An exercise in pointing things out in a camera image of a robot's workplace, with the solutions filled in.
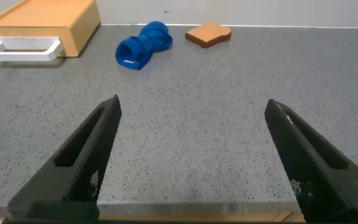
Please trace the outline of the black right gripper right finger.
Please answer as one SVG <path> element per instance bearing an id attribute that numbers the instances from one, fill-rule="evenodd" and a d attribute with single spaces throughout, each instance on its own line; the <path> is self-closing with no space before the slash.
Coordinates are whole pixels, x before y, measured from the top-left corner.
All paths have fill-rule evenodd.
<path id="1" fill-rule="evenodd" d="M 264 115 L 304 219 L 358 222 L 358 166 L 287 105 Z"/>

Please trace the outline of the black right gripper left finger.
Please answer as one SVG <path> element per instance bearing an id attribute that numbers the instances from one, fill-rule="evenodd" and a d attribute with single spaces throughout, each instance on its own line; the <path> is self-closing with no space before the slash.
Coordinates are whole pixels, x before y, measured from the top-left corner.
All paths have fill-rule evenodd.
<path id="1" fill-rule="evenodd" d="M 12 218 L 96 220 L 96 205 L 122 111 L 117 95 L 100 103 L 11 198 Z"/>

